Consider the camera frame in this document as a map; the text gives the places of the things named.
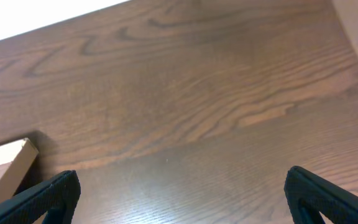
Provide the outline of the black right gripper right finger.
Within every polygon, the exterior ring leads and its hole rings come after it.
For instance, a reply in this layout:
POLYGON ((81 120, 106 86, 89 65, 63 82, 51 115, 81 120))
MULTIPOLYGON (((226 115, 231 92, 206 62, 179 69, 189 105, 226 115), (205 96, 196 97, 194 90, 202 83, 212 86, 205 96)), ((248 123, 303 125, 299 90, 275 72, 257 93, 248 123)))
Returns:
POLYGON ((300 166, 288 171, 284 192, 295 224, 358 223, 358 196, 300 166))

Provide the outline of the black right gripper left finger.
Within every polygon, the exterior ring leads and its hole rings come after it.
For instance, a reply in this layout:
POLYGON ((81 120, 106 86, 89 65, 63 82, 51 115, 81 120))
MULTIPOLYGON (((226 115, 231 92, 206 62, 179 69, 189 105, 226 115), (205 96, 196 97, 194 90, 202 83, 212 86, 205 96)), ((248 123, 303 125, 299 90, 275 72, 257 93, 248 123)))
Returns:
POLYGON ((70 224, 81 194, 74 170, 63 171, 0 203, 0 224, 43 223, 70 224))

